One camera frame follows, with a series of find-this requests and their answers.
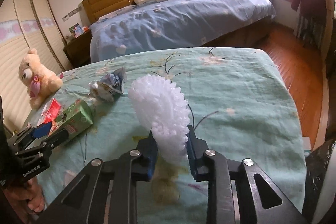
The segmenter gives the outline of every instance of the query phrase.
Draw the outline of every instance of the bed frame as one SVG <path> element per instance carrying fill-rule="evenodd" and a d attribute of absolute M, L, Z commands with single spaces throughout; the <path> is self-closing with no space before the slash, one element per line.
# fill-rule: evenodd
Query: bed frame
<path fill-rule="evenodd" d="M 103 15 L 134 4 L 134 0 L 83 0 L 82 4 L 92 24 Z M 265 17 L 251 25 L 210 41 L 203 47 L 253 47 L 257 41 L 269 34 L 271 23 L 271 17 Z"/>

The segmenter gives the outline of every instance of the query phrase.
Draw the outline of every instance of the bubble wrap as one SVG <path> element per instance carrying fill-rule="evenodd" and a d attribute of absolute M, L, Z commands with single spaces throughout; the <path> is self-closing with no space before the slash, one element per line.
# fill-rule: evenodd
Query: bubble wrap
<path fill-rule="evenodd" d="M 176 83 L 149 75 L 133 81 L 128 89 L 136 115 L 153 137 L 164 159 L 177 164 L 186 154 L 190 123 L 188 102 Z"/>

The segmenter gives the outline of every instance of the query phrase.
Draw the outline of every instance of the green box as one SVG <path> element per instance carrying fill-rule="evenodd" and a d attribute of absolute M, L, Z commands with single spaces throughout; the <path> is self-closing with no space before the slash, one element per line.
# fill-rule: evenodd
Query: green box
<path fill-rule="evenodd" d="M 68 140 L 71 140 L 93 124 L 92 112 L 84 100 L 78 99 L 58 115 L 55 122 L 55 132 L 64 128 L 69 132 Z"/>

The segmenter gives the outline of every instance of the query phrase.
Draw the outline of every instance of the sliding wardrobe door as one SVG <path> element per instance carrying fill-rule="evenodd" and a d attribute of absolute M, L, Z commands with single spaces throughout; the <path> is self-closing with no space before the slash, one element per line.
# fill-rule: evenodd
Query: sliding wardrobe door
<path fill-rule="evenodd" d="M 36 11 L 39 24 L 48 39 L 48 42 L 56 54 L 59 62 L 65 70 L 72 69 L 71 63 L 65 53 L 63 52 L 64 43 L 63 37 L 58 30 L 58 27 L 53 19 L 49 4 L 47 0 L 31 0 L 33 8 Z"/>
<path fill-rule="evenodd" d="M 30 0 L 14 0 L 16 15 L 21 26 L 21 30 L 30 48 L 36 48 L 40 56 L 41 63 L 56 74 L 63 71 L 60 64 L 54 57 L 45 41 L 42 31 L 38 27 Z"/>
<path fill-rule="evenodd" d="M 16 17 L 13 0 L 5 0 L 0 7 L 0 95 L 4 124 L 19 130 L 31 108 L 27 88 L 18 78 L 21 60 L 28 45 Z"/>

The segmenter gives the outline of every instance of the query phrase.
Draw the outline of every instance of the framed photo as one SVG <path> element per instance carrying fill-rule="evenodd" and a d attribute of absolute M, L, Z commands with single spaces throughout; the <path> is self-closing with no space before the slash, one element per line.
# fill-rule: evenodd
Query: framed photo
<path fill-rule="evenodd" d="M 72 26 L 71 28 L 69 28 L 69 31 L 71 32 L 71 35 L 74 38 L 79 37 L 81 34 L 84 33 L 84 31 L 82 30 L 82 28 L 79 26 L 79 23 L 75 24 L 74 26 Z"/>

